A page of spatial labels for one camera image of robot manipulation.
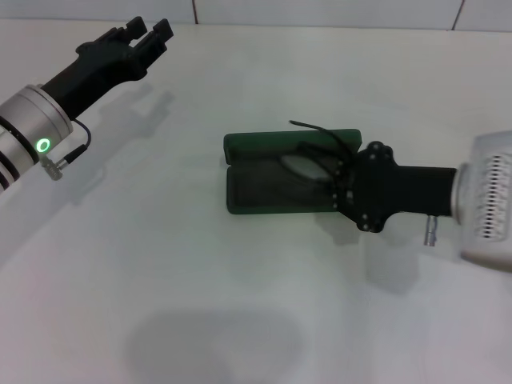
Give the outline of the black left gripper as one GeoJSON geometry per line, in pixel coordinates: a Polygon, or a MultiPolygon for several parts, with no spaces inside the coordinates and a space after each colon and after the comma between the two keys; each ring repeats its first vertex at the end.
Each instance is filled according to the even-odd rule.
{"type": "Polygon", "coordinates": [[[130,43],[146,33],[140,16],[124,27],[109,30],[100,38],[81,44],[78,58],[42,86],[73,120],[90,108],[111,89],[124,82],[134,82],[147,75],[142,65],[152,65],[167,50],[166,42],[174,36],[169,21],[163,18],[133,48],[130,43]]]}

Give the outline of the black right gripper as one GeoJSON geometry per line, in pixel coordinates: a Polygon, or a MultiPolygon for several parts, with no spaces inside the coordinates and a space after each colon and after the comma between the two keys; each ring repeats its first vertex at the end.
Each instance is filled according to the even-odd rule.
{"type": "Polygon", "coordinates": [[[379,233],[394,214],[450,217],[455,168],[400,166],[393,150],[372,142],[338,156],[337,176],[345,188],[332,190],[332,207],[344,210],[361,231],[379,233]]]}

